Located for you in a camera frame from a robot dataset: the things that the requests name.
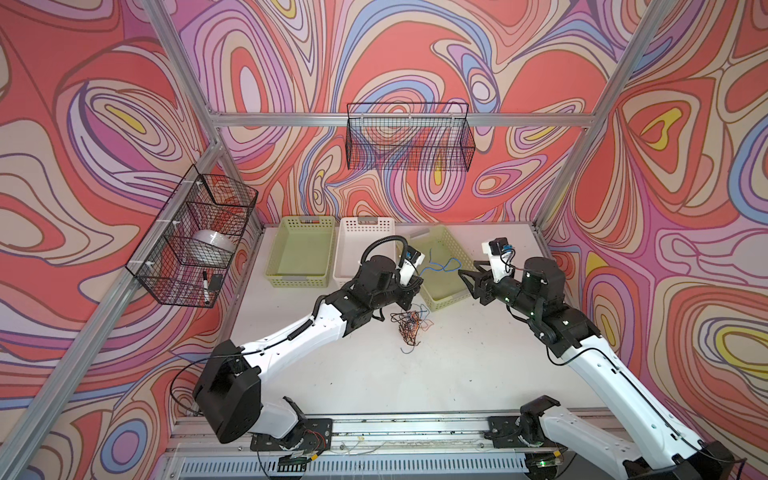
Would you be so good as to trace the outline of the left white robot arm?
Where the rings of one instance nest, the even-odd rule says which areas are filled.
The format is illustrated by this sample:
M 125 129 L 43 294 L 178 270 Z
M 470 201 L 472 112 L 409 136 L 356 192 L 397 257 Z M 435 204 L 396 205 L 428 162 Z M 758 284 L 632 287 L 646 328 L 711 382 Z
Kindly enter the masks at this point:
M 381 320 L 384 308 L 409 309 L 423 283 L 418 268 L 424 258 L 403 236 L 385 236 L 364 250 L 352 279 L 319 296 L 302 319 L 261 340 L 217 345 L 193 389 L 193 400 L 218 441 L 264 435 L 292 448 L 311 435 L 299 406 L 287 396 L 268 398 L 265 387 L 320 347 Z

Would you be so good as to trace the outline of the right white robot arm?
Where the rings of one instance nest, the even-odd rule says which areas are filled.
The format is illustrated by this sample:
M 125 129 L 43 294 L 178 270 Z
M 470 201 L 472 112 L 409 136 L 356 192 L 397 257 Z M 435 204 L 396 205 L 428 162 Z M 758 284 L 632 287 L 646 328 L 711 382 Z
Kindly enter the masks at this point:
M 614 479 L 740 478 L 746 464 L 719 441 L 706 441 L 658 400 L 615 354 L 600 329 L 564 300 L 565 274 L 555 260 L 530 257 L 521 270 L 499 237 L 482 245 L 486 260 L 458 275 L 481 305 L 493 301 L 526 324 L 550 363 L 584 380 L 620 422 L 627 439 L 580 420 L 549 395 L 492 417 L 485 436 L 497 447 L 562 445 Z

